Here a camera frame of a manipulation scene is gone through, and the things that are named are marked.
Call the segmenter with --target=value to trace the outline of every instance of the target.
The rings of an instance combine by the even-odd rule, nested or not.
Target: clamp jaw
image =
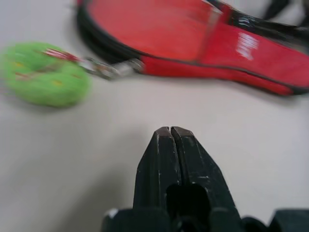
[[[308,232],[309,210],[279,210],[266,227],[241,219],[224,177],[191,131],[162,127],[138,165],[133,209],[112,210],[102,232]]]

